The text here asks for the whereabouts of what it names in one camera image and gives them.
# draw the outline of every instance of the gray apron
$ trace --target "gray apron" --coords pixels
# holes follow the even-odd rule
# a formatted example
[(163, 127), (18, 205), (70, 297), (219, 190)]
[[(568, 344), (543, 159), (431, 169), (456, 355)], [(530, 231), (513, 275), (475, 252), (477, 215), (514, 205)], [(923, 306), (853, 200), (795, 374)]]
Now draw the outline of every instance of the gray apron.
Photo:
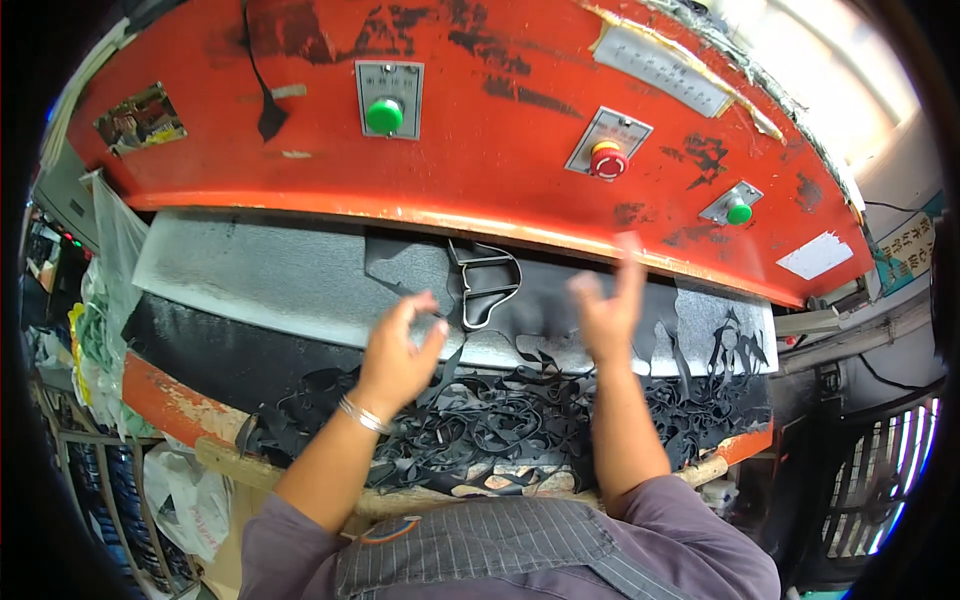
[(336, 595), (371, 600), (398, 584), (509, 577), (588, 566), (633, 600), (689, 600), (629, 558), (589, 506), (476, 498), (377, 523), (337, 556)]

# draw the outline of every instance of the silver bracelet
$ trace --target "silver bracelet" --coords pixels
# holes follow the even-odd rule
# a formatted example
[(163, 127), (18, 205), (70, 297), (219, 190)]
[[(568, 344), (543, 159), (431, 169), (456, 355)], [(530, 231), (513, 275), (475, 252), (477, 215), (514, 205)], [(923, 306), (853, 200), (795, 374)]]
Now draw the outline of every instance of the silver bracelet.
[(353, 402), (350, 402), (346, 396), (342, 396), (340, 398), (340, 408), (345, 413), (350, 415), (353, 420), (357, 421), (364, 427), (371, 429), (372, 431), (382, 433), (386, 436), (389, 436), (394, 432), (389, 425), (383, 424), (383, 421), (380, 420), (377, 415), (360, 408)]

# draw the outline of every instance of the wrist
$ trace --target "wrist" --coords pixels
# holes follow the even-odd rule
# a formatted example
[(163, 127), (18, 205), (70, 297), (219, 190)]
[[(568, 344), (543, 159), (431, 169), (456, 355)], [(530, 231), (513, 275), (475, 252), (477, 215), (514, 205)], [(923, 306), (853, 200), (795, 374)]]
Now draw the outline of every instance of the wrist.
[(383, 395), (359, 385), (347, 392), (346, 397), (354, 406), (371, 413), (384, 424), (392, 421), (398, 412), (388, 401), (384, 401)]
[(634, 362), (633, 351), (630, 348), (624, 350), (607, 351), (603, 354), (597, 354), (593, 357), (593, 363), (598, 371), (626, 370), (632, 371)]

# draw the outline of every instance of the leather scrap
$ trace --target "leather scrap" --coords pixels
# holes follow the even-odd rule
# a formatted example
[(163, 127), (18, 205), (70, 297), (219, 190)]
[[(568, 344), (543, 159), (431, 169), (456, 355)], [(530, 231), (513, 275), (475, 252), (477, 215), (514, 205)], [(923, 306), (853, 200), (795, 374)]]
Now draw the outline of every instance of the leather scrap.
[[(740, 331), (731, 311), (718, 327), (710, 375), (690, 377), (683, 353), (676, 344), (682, 376), (665, 379), (641, 377), (651, 418), (674, 470), (696, 463), (701, 449), (716, 447), (735, 433), (769, 422), (765, 388), (758, 394), (752, 384), (764, 377), (756, 366), (764, 362), (754, 353), (756, 337)], [(724, 343), (730, 332), (736, 342)], [(520, 366), (512, 372), (488, 374), (459, 369), (460, 348), (443, 364), (432, 384), (394, 421), (394, 433), (382, 436), (373, 454), (380, 464), (371, 469), (367, 485), (382, 492), (423, 486), (452, 493), (458, 486), (472, 486), (498, 495), (520, 493), (533, 479), (513, 478), (500, 489), (484, 483), (493, 466), (559, 465), (574, 474), (579, 492), (595, 485), (588, 394), (590, 373), (568, 375), (553, 359), (539, 352), (530, 355), (539, 369)], [(732, 375), (740, 360), (745, 374)], [(260, 444), (268, 451), (280, 450), (292, 460), (320, 430), (342, 394), (356, 383), (359, 371), (326, 369), (304, 377), (298, 392), (284, 398), (272, 413), (261, 407), (258, 426), (266, 431)], [(759, 397), (751, 402), (748, 396)], [(480, 476), (469, 478), (474, 464), (489, 464)], [(532, 469), (538, 480), (546, 473)]]
[(287, 111), (276, 105), (274, 94), (264, 83), (260, 71), (256, 68), (256, 60), (253, 59), (253, 43), (250, 38), (250, 24), (247, 21), (247, 0), (243, 0), (241, 5), (243, 12), (243, 38), (241, 43), (247, 49), (247, 56), (250, 58), (250, 65), (253, 67), (253, 74), (256, 81), (260, 84), (260, 91), (263, 93), (263, 109), (260, 110), (260, 118), (256, 122), (256, 130), (263, 137), (263, 143), (269, 142), (279, 133), (283, 123), (287, 120)]

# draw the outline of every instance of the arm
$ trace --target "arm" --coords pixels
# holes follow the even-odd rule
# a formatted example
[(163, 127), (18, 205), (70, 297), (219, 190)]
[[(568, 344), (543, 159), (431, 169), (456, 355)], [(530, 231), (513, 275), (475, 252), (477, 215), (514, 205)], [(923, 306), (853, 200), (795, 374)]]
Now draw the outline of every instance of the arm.
[[(390, 422), (430, 383), (444, 347), (446, 321), (427, 334), (422, 348), (410, 340), (418, 312), (437, 310), (429, 292), (401, 300), (371, 333), (360, 381), (348, 394), (354, 405)], [(344, 526), (367, 479), (379, 434), (337, 410), (274, 492), (330, 534)]]
[(591, 424), (594, 470), (608, 514), (622, 518), (624, 494), (669, 474), (670, 462), (630, 366), (646, 273), (634, 256), (636, 235), (622, 234), (617, 241), (624, 255), (611, 298), (603, 298), (593, 273), (577, 275), (569, 286), (580, 310), (581, 338), (597, 367)]

